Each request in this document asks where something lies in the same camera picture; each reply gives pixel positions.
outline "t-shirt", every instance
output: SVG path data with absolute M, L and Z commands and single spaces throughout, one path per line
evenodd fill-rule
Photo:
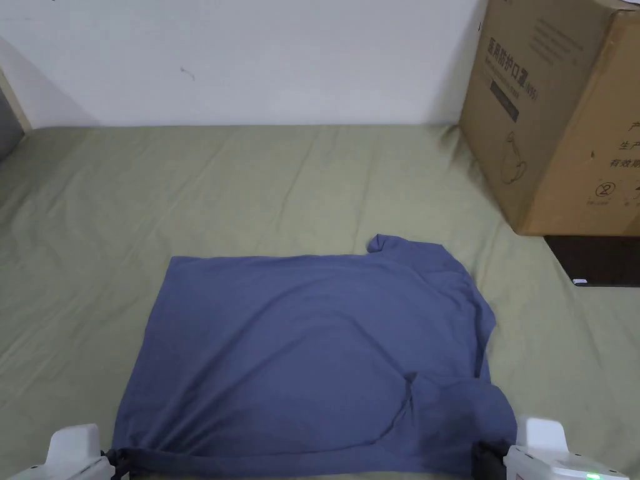
M 167 475 L 469 475 L 474 442 L 514 442 L 465 268 L 399 237 L 368 252 L 172 258 L 113 447 Z

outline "bed sheet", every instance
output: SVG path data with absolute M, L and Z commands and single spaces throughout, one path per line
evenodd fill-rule
M 579 289 L 505 223 L 457 127 L 140 127 L 32 132 L 0 163 L 0 476 L 118 403 L 172 255 L 365 253 L 443 244 L 497 327 L 517 415 L 640 476 L 640 295 Z M 345 479 L 432 478 L 372 473 Z

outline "bed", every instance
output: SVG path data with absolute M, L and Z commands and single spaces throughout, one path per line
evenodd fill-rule
M 517 415 L 640 476 L 637 290 L 574 287 L 505 223 L 460 130 L 419 126 L 29 133 L 0 163 L 0 476 L 41 463 L 63 426 L 95 422 L 110 444 L 172 255 L 365 253 L 377 233 L 469 270 Z

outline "white wall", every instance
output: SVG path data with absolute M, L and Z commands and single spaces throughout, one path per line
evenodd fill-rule
M 486 0 L 0 0 L 34 128 L 459 118 Z

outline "brown cardboard box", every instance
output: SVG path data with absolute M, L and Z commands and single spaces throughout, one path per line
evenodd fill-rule
M 490 0 L 460 124 L 517 233 L 640 236 L 640 6 Z

